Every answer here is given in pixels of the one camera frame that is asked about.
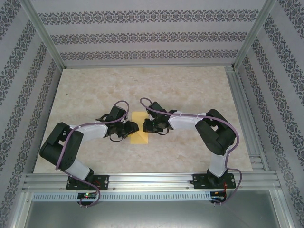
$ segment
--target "marble floor tile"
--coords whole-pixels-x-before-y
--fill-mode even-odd
[[[144,111],[141,97],[157,101],[167,111],[205,113],[217,109],[241,139],[228,166],[252,170],[224,67],[65,69],[44,140],[57,123],[92,122],[109,113],[121,99],[130,103],[130,112]],[[210,151],[195,131],[149,134],[148,140],[146,145],[131,145],[130,138],[118,143],[108,138],[92,140],[81,146],[77,158],[95,172],[199,172],[209,167]],[[39,157],[34,172],[56,171]]]

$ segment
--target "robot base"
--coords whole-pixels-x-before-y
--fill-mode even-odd
[[[235,189],[236,183],[234,175],[227,173],[227,171],[221,177],[216,177],[212,173],[195,173],[192,175],[194,189],[223,189],[226,184],[227,189]]]
[[[108,190],[109,175],[93,175],[93,180],[90,182],[93,185],[96,185],[99,190]],[[71,177],[68,177],[66,190],[95,190],[95,188],[80,181],[77,181]]]

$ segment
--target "wall panel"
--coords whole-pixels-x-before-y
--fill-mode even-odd
[[[34,0],[67,66],[232,64],[264,0]]]
[[[33,172],[61,76],[20,3],[0,2],[0,228]]]
[[[269,166],[278,171],[296,227],[304,227],[302,4],[275,3],[239,68]]]

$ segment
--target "yellow square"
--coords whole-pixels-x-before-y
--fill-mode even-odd
[[[137,123],[139,131],[131,134],[131,144],[148,144],[148,133],[143,132],[144,120],[149,118],[146,112],[132,112],[132,121]]]

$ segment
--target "metal bracket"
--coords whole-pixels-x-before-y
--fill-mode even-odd
[[[93,185],[96,185],[100,190],[108,190],[109,185],[109,175],[93,175]],[[80,181],[68,177],[67,190],[95,190],[92,186],[86,185]]]
[[[195,173],[192,175],[193,181],[190,181],[193,184],[194,189],[223,189],[224,184],[226,184],[227,189],[235,189],[236,182],[234,175],[232,173],[226,173],[222,177],[212,181],[212,174],[209,173]]]
[[[263,164],[261,170],[269,171],[270,169],[266,161],[265,153],[258,137],[257,129],[248,106],[238,72],[228,70],[226,71],[226,74],[234,104],[236,106],[237,115],[241,124],[248,154],[251,156],[260,155],[261,162]]]

